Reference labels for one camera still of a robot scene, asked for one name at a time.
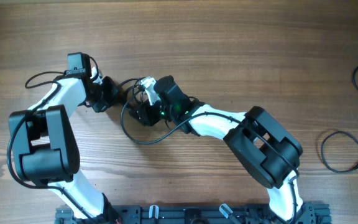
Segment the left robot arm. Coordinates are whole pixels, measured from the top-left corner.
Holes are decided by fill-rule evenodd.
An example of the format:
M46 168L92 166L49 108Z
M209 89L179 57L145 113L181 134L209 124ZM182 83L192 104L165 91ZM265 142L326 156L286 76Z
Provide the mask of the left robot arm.
M80 223L120 223L105 194L80 171L80 152L70 124L79 106L102 113L117 102L119 90L103 77L95 59L68 54L68 68L50 81L51 90L27 110L9 116L7 166L28 189L49 190L68 205Z

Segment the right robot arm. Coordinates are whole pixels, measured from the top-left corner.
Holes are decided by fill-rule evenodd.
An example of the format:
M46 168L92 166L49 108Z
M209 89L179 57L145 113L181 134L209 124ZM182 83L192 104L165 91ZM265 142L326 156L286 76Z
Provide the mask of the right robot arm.
M130 110L144 126L171 121L185 134L209 136L225 142L245 170L269 196L269 208L284 222L296 223L303 201L297 178L303 149L266 110L253 106L246 112L217 110L182 92L172 76L140 78L134 96L145 93Z

